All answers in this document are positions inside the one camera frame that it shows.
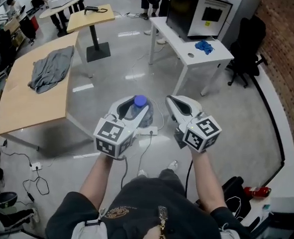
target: table leg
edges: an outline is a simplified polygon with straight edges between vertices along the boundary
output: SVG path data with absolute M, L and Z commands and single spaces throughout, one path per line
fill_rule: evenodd
M 63 34 L 67 35 L 67 29 L 66 29 L 66 25 L 65 25 L 65 22 L 64 22 L 65 17 L 63 17 L 62 13 L 59 13 L 58 16 L 59 16 L 59 19 L 61 20 L 61 24 L 62 24 L 62 27 L 63 27 Z
M 182 70 L 181 74 L 180 74 L 180 77 L 179 77 L 178 82 L 177 82 L 177 84 L 176 84 L 175 90 L 174 90 L 173 93 L 172 93 L 173 96 L 177 94 L 179 88 L 181 87 L 181 83 L 182 83 L 182 81 L 183 81 L 183 79 L 184 79 L 184 77 L 185 77 L 187 71 L 188 71 L 188 66 L 185 65 L 185 66 L 183 67 L 183 70 Z
M 22 140 L 22 139 L 19 139 L 19 138 L 15 137 L 15 136 L 13 136 L 13 135 L 11 135 L 11 134 L 9 134 L 9 133 L 4 133 L 4 134 L 2 134 L 1 136 L 4 137 L 4 138 L 7 139 L 7 140 L 10 140 L 10 141 L 16 142 L 16 143 L 18 143 L 18 144 L 21 144 L 21 145 L 24 145 L 24 146 L 27 146 L 27 147 L 30 147 L 30 148 L 32 148 L 32 149 L 36 149 L 37 151 L 39 151 L 39 146 L 34 145 L 34 144 L 32 144 L 32 143 L 29 143 L 29 142 L 27 142 L 27 141 L 24 141 L 24 140 Z
M 91 47 L 87 47 L 87 62 L 92 62 L 101 58 L 110 57 L 109 43 L 104 42 L 99 44 L 97 41 L 95 26 L 92 25 L 89 28 L 91 30 L 94 45 Z
M 149 53 L 149 65 L 153 63 L 153 55 L 155 53 L 155 44 L 156 44 L 156 32 L 157 29 L 154 24 L 151 25 L 151 46 L 150 46 L 150 53 Z
M 208 84 L 201 91 L 201 96 L 204 97 L 207 94 L 208 89 L 210 88 L 210 86 L 216 81 L 216 79 L 218 78 L 218 76 L 220 75 L 220 73 L 225 69 L 225 67 L 228 65 L 229 62 L 230 62 L 230 60 L 228 60 L 226 62 L 222 62 L 221 64 L 219 64 L 217 66 L 217 70 L 212 75 L 211 79 L 209 79 Z
M 90 71 L 89 71 L 89 68 L 87 66 L 86 57 L 85 57 L 85 55 L 83 53 L 83 50 L 82 50 L 82 48 L 81 48 L 81 46 L 79 44 L 79 40 L 78 39 L 76 41 L 76 49 L 78 51 L 79 56 L 81 57 L 81 61 L 82 61 L 83 67 L 85 69 L 85 72 L 88 75 L 88 78 L 92 78 L 93 77 L 93 74 L 91 74 Z
M 89 139 L 94 140 L 94 135 L 89 130 L 83 127 L 73 116 L 66 112 L 66 119 L 68 119 L 72 124 L 74 124 L 83 134 L 88 136 Z

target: gray cloth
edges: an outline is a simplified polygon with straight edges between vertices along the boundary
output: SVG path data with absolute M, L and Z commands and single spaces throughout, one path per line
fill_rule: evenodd
M 27 84 L 38 94 L 48 91 L 62 81 L 71 66 L 74 47 L 54 50 L 46 58 L 34 62 L 32 80 Z

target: blue cloth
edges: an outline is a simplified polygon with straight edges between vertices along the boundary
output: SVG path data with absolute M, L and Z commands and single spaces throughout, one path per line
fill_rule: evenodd
M 199 50 L 203 50 L 206 53 L 206 55 L 210 54 L 213 50 L 211 44 L 208 44 L 208 42 L 206 41 L 200 41 L 196 43 L 195 47 Z

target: power strip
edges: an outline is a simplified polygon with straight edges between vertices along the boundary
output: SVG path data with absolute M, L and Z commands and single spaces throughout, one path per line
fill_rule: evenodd
M 158 135 L 158 127 L 157 126 L 149 126 L 147 128 L 140 128 L 138 130 L 139 135 L 150 135 L 150 131 L 152 131 L 152 135 Z
M 32 166 L 31 166 L 31 170 L 36 171 L 36 167 L 37 167 L 37 170 L 41 170 L 42 169 L 41 163 L 40 162 L 33 163 Z

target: black t-shirt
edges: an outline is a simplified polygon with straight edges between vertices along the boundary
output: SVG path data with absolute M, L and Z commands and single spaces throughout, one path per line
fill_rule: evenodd
M 143 238 L 160 224 L 159 206 L 168 211 L 166 239 L 219 239 L 219 228 L 224 224 L 227 224 L 224 229 L 237 231 L 242 239 L 249 238 L 247 230 L 227 208 L 220 207 L 209 215 L 161 179 L 142 178 L 125 185 L 101 218 L 108 239 Z M 98 211 L 85 196 L 70 192 L 49 220 L 46 236 L 48 239 L 69 239 L 78 223 L 97 218 Z

